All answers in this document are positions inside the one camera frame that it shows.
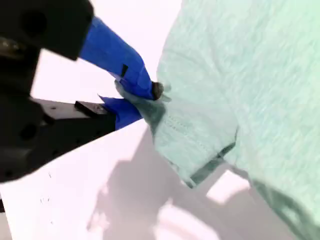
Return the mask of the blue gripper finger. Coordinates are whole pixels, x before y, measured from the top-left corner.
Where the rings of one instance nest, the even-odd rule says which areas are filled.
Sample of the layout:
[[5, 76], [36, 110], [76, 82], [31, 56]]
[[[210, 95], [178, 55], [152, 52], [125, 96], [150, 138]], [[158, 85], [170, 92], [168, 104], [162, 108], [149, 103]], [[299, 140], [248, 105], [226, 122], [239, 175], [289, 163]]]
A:
[[36, 99], [43, 109], [43, 119], [29, 154], [29, 170], [34, 172], [57, 157], [142, 118], [126, 99], [102, 100], [103, 103], [64, 103]]
[[138, 97], [157, 100], [162, 84], [151, 80], [138, 52], [96, 17], [88, 0], [16, 0], [28, 41], [65, 58], [81, 58], [109, 72]]

